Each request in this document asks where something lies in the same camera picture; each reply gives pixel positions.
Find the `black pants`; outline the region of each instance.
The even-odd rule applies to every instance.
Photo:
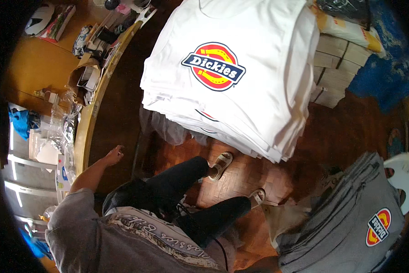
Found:
[[[177,164],[143,182],[134,179],[127,182],[106,197],[103,215],[114,207],[135,207],[146,209],[171,221],[178,215],[176,206],[186,191],[198,179],[205,177],[208,165],[206,159],[196,156]],[[236,219],[251,209],[246,197],[234,197],[212,207],[175,219],[179,226],[195,243],[205,248],[213,238],[220,237]]]

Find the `blue cloth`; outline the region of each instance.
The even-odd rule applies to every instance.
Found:
[[[381,111],[387,113],[409,96],[409,42],[386,3],[371,1],[370,6],[386,56],[372,54],[348,90],[359,97],[374,96]]]
[[[28,236],[28,234],[25,233],[20,228],[19,228],[19,232],[21,232],[21,235],[24,238],[24,241],[27,243],[27,246],[30,248],[30,250],[32,251],[33,255],[35,255],[36,258],[42,258],[44,256],[43,251],[45,250],[49,252],[49,248],[47,244],[45,244],[47,249],[45,249],[44,246],[41,246],[40,248],[38,243],[42,243],[42,242],[39,242],[37,240],[35,242],[32,242],[32,238],[30,238],[30,236]]]
[[[24,140],[28,139],[30,129],[38,129],[41,124],[40,116],[37,112],[23,110],[17,111],[8,107],[9,117],[14,129]]]

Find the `gray t-shirt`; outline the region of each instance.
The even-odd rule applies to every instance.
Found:
[[[90,189],[57,206],[45,238],[60,272],[225,272],[179,227],[133,207],[99,217]]]

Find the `stack of cardboard boxes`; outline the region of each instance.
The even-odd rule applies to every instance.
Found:
[[[322,34],[314,57],[317,88],[311,94],[311,102],[335,107],[345,97],[346,88],[371,54],[360,45]]]

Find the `stack of white t-shirts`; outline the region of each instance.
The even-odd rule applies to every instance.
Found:
[[[144,108],[272,162],[308,117],[319,32],[305,0],[184,0],[144,63]]]

